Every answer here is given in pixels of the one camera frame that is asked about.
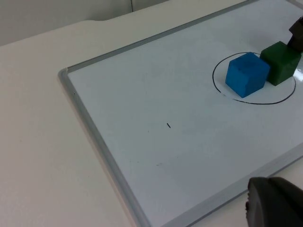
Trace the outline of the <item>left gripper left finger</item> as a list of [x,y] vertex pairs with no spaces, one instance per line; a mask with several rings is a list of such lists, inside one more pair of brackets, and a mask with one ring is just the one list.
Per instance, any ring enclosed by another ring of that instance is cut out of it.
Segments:
[[248,183],[248,200],[245,204],[246,219],[249,227],[269,227],[270,204],[277,195],[268,178],[253,177]]

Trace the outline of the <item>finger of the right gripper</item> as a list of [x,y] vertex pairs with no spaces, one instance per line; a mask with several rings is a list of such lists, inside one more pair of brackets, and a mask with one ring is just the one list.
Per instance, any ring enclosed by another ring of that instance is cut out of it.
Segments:
[[303,17],[300,17],[290,28],[293,37],[302,37],[303,36]]
[[288,47],[298,51],[303,51],[303,39],[302,38],[296,38],[294,35],[290,38],[288,44]]

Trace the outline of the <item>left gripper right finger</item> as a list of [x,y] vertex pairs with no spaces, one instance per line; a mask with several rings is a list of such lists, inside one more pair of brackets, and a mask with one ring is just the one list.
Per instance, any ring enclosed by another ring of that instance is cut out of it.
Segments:
[[269,182],[278,191],[289,210],[287,227],[303,226],[303,190],[282,177],[271,177]]

